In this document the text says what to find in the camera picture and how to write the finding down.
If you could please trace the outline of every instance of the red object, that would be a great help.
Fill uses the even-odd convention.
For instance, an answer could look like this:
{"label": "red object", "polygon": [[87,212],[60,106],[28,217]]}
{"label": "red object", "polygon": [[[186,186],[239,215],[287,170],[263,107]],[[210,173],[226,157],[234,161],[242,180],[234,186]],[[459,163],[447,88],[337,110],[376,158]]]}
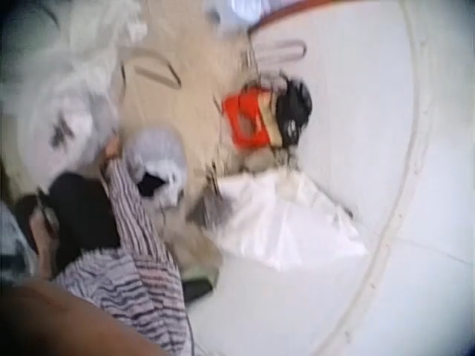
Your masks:
{"label": "red object", "polygon": [[[232,141],[240,148],[259,148],[271,142],[259,108],[259,96],[263,93],[269,93],[269,90],[250,88],[223,101],[223,112],[231,124]],[[241,130],[242,119],[250,121],[254,128],[252,135],[245,134]]]}

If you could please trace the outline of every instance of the black pants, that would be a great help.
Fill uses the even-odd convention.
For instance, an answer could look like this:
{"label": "black pants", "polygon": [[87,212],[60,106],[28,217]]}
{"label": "black pants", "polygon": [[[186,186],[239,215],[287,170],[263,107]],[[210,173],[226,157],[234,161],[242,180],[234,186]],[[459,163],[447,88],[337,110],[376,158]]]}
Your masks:
{"label": "black pants", "polygon": [[[51,185],[45,203],[56,213],[59,222],[58,272],[83,251],[119,247],[111,204],[100,181],[63,174]],[[35,207],[35,196],[22,197],[15,204],[13,213],[31,247],[38,252],[29,224]]]}

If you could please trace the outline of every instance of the white cloth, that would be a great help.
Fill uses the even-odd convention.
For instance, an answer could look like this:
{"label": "white cloth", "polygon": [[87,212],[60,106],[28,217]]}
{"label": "white cloth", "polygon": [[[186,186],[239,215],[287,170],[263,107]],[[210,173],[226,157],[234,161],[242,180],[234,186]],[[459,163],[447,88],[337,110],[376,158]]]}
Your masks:
{"label": "white cloth", "polygon": [[280,270],[367,252],[350,217],[303,173],[281,168],[218,184],[234,200],[231,219],[212,236],[224,251]]}

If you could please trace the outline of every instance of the black bag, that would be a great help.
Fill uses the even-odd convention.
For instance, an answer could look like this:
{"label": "black bag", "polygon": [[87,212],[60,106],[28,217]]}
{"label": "black bag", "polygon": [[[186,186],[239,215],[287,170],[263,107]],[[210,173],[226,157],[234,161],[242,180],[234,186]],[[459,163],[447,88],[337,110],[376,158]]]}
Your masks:
{"label": "black bag", "polygon": [[299,79],[288,79],[284,92],[278,94],[275,118],[282,136],[283,147],[297,145],[302,130],[307,126],[312,113],[312,98],[307,86]]}

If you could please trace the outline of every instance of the striped shirt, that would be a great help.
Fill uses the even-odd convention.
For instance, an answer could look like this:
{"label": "striped shirt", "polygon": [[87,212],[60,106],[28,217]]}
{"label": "striped shirt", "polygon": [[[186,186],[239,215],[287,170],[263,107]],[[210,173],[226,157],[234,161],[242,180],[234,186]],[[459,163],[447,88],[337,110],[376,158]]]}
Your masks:
{"label": "striped shirt", "polygon": [[109,163],[105,180],[121,247],[83,254],[55,281],[170,355],[193,355],[180,273],[121,159]]}

